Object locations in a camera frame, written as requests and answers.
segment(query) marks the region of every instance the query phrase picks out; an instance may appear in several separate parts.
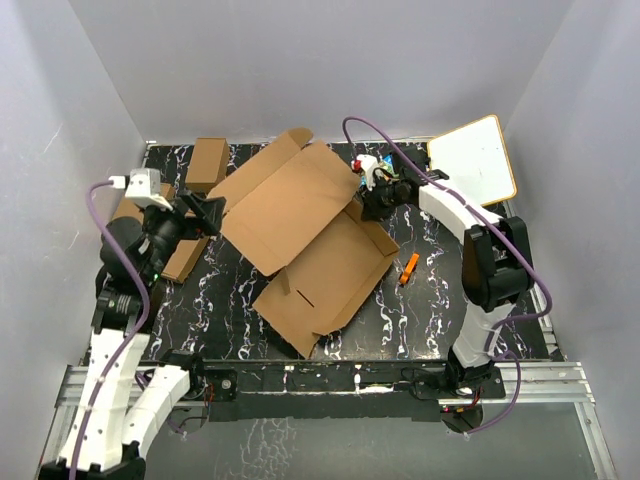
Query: cardboard box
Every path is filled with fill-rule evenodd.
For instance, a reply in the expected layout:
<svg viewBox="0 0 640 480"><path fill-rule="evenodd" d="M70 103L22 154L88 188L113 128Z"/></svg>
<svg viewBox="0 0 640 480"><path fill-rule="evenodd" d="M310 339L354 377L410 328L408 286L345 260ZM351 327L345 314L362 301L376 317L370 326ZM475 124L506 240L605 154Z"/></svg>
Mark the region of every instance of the cardboard box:
<svg viewBox="0 0 640 480"><path fill-rule="evenodd" d="M167 200L171 200L175 196L175 190L173 186L163 183L161 186L161 194ZM112 220L119 217L133 217L142 223L143 214L135 203L123 196L116 212L113 214ZM162 272L162 278L184 283L207 246L208 241L208 238L201 238L199 240L182 240L178 243L176 251Z"/></svg>
<svg viewBox="0 0 640 480"><path fill-rule="evenodd" d="M344 327L388 270L398 246L361 222L360 179L312 133L289 130L215 187L224 235L263 275L278 275L254 308L304 357Z"/></svg>
<svg viewBox="0 0 640 480"><path fill-rule="evenodd" d="M184 283L202 252L209 242L209 237L199 240L182 240L178 248L173 252L169 262L164 267L162 278L173 280L177 283Z"/></svg>
<svg viewBox="0 0 640 480"><path fill-rule="evenodd" d="M205 195L224 180L229 163L229 145L224 138L198 138L193 147L185 184Z"/></svg>

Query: whiteboard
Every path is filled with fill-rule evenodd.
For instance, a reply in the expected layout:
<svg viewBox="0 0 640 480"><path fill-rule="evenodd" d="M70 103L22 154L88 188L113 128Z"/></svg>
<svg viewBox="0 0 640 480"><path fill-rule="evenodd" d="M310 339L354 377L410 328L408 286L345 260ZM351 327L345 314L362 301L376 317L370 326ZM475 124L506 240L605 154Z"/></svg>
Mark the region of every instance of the whiteboard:
<svg viewBox="0 0 640 480"><path fill-rule="evenodd" d="M516 182L496 115L431 139L427 151L430 168L449 175L461 193L480 205L516 195Z"/></svg>

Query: table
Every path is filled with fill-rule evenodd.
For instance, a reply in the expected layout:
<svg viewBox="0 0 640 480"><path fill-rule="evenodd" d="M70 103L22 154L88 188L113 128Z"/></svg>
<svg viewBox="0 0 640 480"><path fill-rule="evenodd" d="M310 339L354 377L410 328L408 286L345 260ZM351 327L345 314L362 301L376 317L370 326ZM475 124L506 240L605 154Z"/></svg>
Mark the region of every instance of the table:
<svg viewBox="0 0 640 480"><path fill-rule="evenodd" d="M227 175L265 145L231 145ZM426 158L424 143L401 143L412 158ZM330 147L345 161L346 144ZM386 154L380 143L358 144L360 152ZM151 146L146 167L157 168L162 179L184 187L192 145ZM494 207L505 215L503 205ZM400 246L397 259L343 329L322 338L312 359L387 360L443 359L453 344L465 314L460 281L461 245L428 214L400 207L384 223ZM420 254L409 284L398 286L398 276L411 255ZM209 241L184 285L166 282L166 297L158 313L145 359L156 360L168 348L199 351L207 359L288 359L298 353L253 309L253 301L267 284L263 277L224 238ZM531 297L514 313L532 311ZM507 324L498 349L514 351L523 359L548 359L537 321Z"/></svg>

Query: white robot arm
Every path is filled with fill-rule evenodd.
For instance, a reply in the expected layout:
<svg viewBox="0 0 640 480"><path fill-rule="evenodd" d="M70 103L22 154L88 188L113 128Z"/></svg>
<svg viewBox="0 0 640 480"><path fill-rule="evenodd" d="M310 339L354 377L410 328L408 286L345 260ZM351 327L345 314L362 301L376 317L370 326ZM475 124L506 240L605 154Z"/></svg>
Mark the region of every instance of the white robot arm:
<svg viewBox="0 0 640 480"><path fill-rule="evenodd" d="M169 351L127 411L132 379L162 302L157 279L180 240L219 233L225 200L187 191L168 202L160 195L160 172L152 169L94 187L105 185L126 188L144 221L121 217L102 227L87 379L71 432L57 460L41 467L42 480L144 478L149 446L173 407L189 392L204 392L202 359ZM187 216L189 211L195 216Z"/></svg>
<svg viewBox="0 0 640 480"><path fill-rule="evenodd" d="M469 303L448 361L455 370L450 375L455 377L452 381L456 386L472 384L482 378L483 370L492 363L490 352L500 332L500 327L494 325L509 315L533 281L466 207L473 207L506 234L531 264L526 226L519 218L502 218L458 192L465 201L461 203L448 193L456 188L443 172L427 172L433 183L425 184L395 155L393 164L396 176L371 155L358 155L351 163L352 170L363 178L359 191L364 204L363 219L380 221L398 205L412 204L441 222L464 246L462 283Z"/></svg>

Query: gray wall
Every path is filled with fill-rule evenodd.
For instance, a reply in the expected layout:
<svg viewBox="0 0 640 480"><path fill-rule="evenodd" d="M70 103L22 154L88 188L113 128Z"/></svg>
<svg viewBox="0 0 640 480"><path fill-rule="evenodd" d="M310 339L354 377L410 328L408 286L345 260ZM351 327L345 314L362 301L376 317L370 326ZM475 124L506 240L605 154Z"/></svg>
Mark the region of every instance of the gray wall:
<svg viewBox="0 0 640 480"><path fill-rule="evenodd" d="M32 478L86 348L99 236L87 186L144 142L66 0L0 2L0 477ZM103 215L115 197L96 199Z"/></svg>
<svg viewBox="0 0 640 480"><path fill-rule="evenodd" d="M506 129L558 340L623 479L640 475L639 45L637 0L576 2Z"/></svg>
<svg viewBox="0 0 640 480"><path fill-rule="evenodd" d="M70 1L142 136L162 143L299 125L342 140L348 114L394 136L506 122L571 4Z"/></svg>

